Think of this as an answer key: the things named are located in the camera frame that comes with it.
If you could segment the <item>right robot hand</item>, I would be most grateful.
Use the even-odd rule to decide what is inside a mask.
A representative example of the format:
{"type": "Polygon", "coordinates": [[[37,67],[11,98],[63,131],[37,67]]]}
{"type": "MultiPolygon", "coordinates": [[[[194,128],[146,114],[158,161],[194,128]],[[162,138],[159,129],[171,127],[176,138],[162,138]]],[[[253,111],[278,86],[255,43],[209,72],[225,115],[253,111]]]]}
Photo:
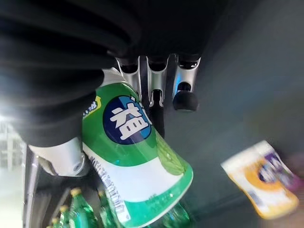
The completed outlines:
{"type": "Polygon", "coordinates": [[[46,172],[85,176],[82,114],[105,72],[119,66],[140,92],[138,57],[155,82],[176,54],[198,64],[229,0],[3,0],[0,116],[46,172]]]}

